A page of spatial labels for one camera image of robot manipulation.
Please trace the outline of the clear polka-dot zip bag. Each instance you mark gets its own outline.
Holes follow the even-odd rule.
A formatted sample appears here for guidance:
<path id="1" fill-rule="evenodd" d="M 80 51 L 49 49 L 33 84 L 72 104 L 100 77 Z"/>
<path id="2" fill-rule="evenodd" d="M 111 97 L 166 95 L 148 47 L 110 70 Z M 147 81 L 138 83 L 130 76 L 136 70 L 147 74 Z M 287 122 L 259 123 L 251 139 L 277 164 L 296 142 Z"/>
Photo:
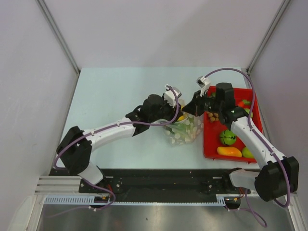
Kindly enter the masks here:
<path id="1" fill-rule="evenodd" d="M 194 142 L 203 130 L 204 124 L 200 117 L 180 112 L 180 115 L 188 115 L 185 121 L 163 125 L 164 134 L 171 145 L 183 145 Z"/>

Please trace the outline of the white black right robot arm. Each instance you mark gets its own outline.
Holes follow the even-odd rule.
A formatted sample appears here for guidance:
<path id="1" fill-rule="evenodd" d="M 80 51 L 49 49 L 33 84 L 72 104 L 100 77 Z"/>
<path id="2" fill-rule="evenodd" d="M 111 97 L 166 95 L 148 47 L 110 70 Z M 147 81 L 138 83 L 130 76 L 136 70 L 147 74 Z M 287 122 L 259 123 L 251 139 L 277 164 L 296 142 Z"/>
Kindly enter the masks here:
<path id="1" fill-rule="evenodd" d="M 218 83 L 215 97 L 209 97 L 210 84 L 200 80 L 197 83 L 201 89 L 182 110 L 193 116 L 217 113 L 220 123 L 244 143 L 260 168 L 259 172 L 242 168 L 230 170 L 222 181 L 223 190 L 227 193 L 233 193 L 239 187 L 254 190 L 266 202 L 296 192 L 299 162 L 293 156 L 286 157 L 265 138 L 248 112 L 236 103 L 236 90 L 232 84 Z"/>

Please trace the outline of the yellow toy bell pepper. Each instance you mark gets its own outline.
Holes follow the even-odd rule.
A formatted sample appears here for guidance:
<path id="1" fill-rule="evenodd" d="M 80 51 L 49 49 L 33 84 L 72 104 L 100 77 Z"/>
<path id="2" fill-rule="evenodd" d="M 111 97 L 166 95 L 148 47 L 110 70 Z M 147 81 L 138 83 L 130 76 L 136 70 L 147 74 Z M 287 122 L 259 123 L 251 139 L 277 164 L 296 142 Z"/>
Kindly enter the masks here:
<path id="1" fill-rule="evenodd" d="M 185 121 L 189 116 L 188 115 L 181 115 L 176 122 Z"/>

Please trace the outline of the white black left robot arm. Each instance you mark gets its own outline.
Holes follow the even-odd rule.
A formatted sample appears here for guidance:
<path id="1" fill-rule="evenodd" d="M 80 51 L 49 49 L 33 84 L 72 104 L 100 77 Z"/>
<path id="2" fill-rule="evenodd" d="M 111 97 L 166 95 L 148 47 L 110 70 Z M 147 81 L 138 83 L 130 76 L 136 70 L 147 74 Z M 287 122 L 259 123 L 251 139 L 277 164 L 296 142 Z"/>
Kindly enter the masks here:
<path id="1" fill-rule="evenodd" d="M 113 141 L 139 135 L 151 126 L 164 126 L 176 122 L 181 116 L 180 94 L 168 90 L 163 95 L 151 94 L 143 104 L 124 118 L 100 128 L 69 129 L 56 149 L 55 162 L 61 160 L 69 175 L 78 175 L 95 192 L 106 188 L 106 180 L 99 167 L 90 161 L 92 152 Z"/>

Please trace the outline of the orange toy carrot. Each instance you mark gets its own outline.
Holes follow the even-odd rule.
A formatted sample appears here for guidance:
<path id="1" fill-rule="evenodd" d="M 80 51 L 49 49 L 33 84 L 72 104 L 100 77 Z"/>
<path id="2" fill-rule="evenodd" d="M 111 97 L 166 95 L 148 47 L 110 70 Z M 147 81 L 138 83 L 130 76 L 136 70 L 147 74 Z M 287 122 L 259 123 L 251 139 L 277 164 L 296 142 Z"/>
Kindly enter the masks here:
<path id="1" fill-rule="evenodd" d="M 250 106 L 252 103 L 251 101 L 248 101 L 248 100 L 242 100 L 238 103 L 238 106 L 239 107 L 242 107 L 242 108 L 245 108 L 245 107 L 248 107 Z"/>

